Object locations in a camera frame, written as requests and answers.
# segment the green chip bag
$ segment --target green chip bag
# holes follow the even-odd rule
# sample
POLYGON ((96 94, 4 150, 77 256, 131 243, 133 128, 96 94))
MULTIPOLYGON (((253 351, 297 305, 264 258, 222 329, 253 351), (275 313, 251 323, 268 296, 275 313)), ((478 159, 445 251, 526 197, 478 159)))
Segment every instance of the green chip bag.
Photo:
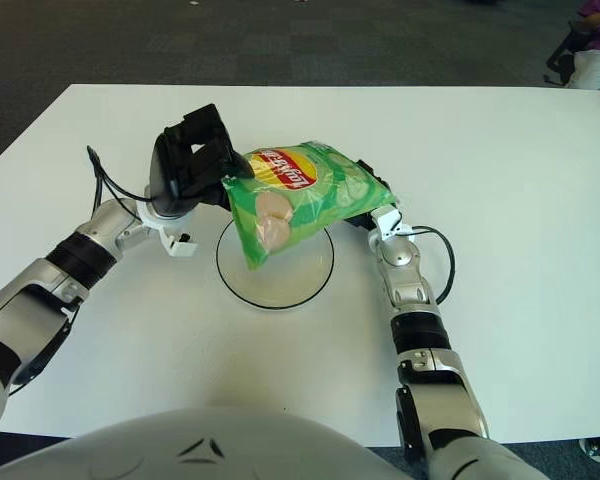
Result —
POLYGON ((337 150, 318 142, 245 155, 255 178, 225 178, 247 265, 256 269, 321 228, 395 202, 337 150))

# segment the silver robot arm segment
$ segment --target silver robot arm segment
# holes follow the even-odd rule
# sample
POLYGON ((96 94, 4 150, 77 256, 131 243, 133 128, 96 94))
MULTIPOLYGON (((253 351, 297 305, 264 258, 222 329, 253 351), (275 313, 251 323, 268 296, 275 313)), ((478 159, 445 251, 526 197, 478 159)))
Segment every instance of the silver robot arm segment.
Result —
POLYGON ((487 423, 449 337, 420 251, 402 215, 388 205, 371 212, 369 233, 393 312, 400 439, 407 461, 424 460, 432 480, 546 479, 505 447, 488 440, 487 423))
POLYGON ((39 375, 71 331, 89 290, 148 234, 135 202, 103 203, 87 223, 0 290, 0 418, 8 392, 39 375))

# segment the cable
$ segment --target cable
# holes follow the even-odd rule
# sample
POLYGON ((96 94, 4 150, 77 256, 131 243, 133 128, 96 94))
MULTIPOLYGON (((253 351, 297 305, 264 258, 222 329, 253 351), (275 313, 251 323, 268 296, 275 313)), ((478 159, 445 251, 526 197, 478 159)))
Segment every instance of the cable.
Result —
MULTIPOLYGON (((71 328, 73 328, 73 324, 74 324, 74 323, 75 323, 75 321, 76 321, 76 317, 78 316, 78 313, 80 313, 80 307, 81 307, 81 305, 78 305, 78 306, 76 307, 76 311, 75 311, 75 312, 73 312, 73 316, 71 317, 71 320, 69 320, 69 324, 68 324, 69 332, 67 333, 67 335, 69 335, 69 333, 71 333, 71 328)), ((29 379, 29 381, 28 381, 28 382, 26 382, 26 383, 23 383, 22 385, 20 385, 20 386, 19 386, 18 388, 16 388, 15 390, 11 390, 11 391, 9 392, 9 396, 11 397, 12 395, 15 395, 16 393, 18 393, 18 392, 19 392, 20 390, 22 390, 24 387, 26 387, 27 385, 29 385, 29 384, 30 384, 30 383, 31 383, 33 380, 35 380, 35 378, 36 378, 36 377, 37 377, 37 375, 36 375, 36 376, 34 376, 34 377, 31 377, 31 378, 29 379)))
POLYGON ((405 235, 405 236, 411 236, 411 235, 422 235, 425 233, 435 233, 436 235, 438 235, 438 237, 440 237, 440 240, 442 240, 442 242, 444 243, 444 246, 447 248, 447 253, 449 254, 449 276, 447 277, 447 284, 444 287, 444 290, 442 290, 442 293, 440 293, 440 295, 438 295, 438 298, 436 298, 436 303, 438 305, 440 305, 442 302, 444 302, 446 300, 446 298, 449 296, 449 293, 451 293, 451 289, 453 288, 453 280, 455 279, 456 276, 456 256, 453 253, 453 247, 451 246, 451 242, 449 241, 449 239, 447 237, 445 237, 442 232, 440 232, 439 230, 436 230, 433 227, 429 227, 427 225, 416 225, 411 227, 413 230, 421 230, 420 232, 412 232, 412 233, 402 233, 401 235, 405 235))
POLYGON ((108 183, 113 188, 115 188, 118 192, 120 192, 122 195, 126 195, 127 197, 131 198, 132 200, 137 200, 138 202, 144 202, 144 203, 151 202, 150 198, 141 197, 140 195, 135 195, 131 192, 128 192, 127 190, 122 188, 120 185, 118 185, 113 180, 113 178, 111 178, 109 176, 109 174, 106 172, 106 170, 102 166, 102 162, 100 161, 100 157, 98 156, 96 151, 93 148, 91 148, 89 145, 87 145, 87 152, 89 153, 89 160, 91 160, 91 163, 93 164, 93 169, 94 169, 96 177, 100 177, 102 180, 104 180, 105 183, 108 183))
POLYGON ((27 385, 29 385, 29 383, 31 383, 31 380, 29 380, 27 383, 23 383, 22 385, 20 385, 18 388, 16 388, 15 390, 11 390, 9 392, 9 396, 11 395, 15 395, 16 393, 18 393, 20 390, 22 390, 24 387, 26 387, 27 385))
POLYGON ((120 193, 122 193, 123 195, 127 195, 128 197, 135 199, 139 202, 150 202, 151 199, 133 195, 132 193, 129 193, 125 189, 121 188, 117 183, 115 183, 111 179, 111 177, 104 170, 104 168, 102 167, 102 163, 100 162, 100 157, 98 156, 96 151, 93 148, 91 148, 90 146, 87 146, 87 153, 89 154, 89 160, 91 161, 91 164, 93 165, 93 174, 96 177, 96 192, 95 192, 94 199, 93 199, 93 210, 92 210, 91 214, 93 215, 93 213, 95 213, 95 211, 100 206, 100 203, 102 201, 102 185, 104 184, 104 186, 107 187, 107 190, 109 190, 109 193, 111 193, 111 195, 116 200, 116 202, 118 202, 118 204, 120 204, 120 206, 129 215, 131 215, 133 218, 135 218, 136 220, 141 222, 142 220, 140 220, 140 217, 138 217, 135 213, 133 213, 131 210, 129 210, 129 208, 127 208, 127 206, 124 204, 122 199, 114 191, 114 188, 116 190, 118 190, 120 193))

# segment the gray carpet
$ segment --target gray carpet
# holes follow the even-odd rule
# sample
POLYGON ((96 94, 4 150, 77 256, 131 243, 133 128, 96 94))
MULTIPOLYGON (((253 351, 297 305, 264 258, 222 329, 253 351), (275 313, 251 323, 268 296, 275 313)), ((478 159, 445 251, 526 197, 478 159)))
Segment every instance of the gray carpet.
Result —
MULTIPOLYGON (((542 86, 579 4, 199 1, 0 0, 0 153, 71 83, 542 86)), ((551 478, 600 479, 575 442, 512 449, 551 478)))

